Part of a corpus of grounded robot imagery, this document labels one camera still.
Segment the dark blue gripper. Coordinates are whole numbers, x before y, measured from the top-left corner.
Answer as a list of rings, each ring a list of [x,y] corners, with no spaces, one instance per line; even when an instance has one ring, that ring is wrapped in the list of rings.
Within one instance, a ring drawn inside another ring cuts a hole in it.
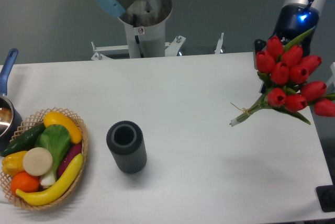
[[[289,43],[308,29],[317,25],[319,14],[315,10],[305,10],[298,5],[287,5],[281,9],[273,35],[277,36],[282,44]],[[307,36],[302,42],[303,57],[310,55],[310,44],[313,35]],[[253,63],[256,65],[256,55],[266,47],[266,41],[256,39],[253,42]]]

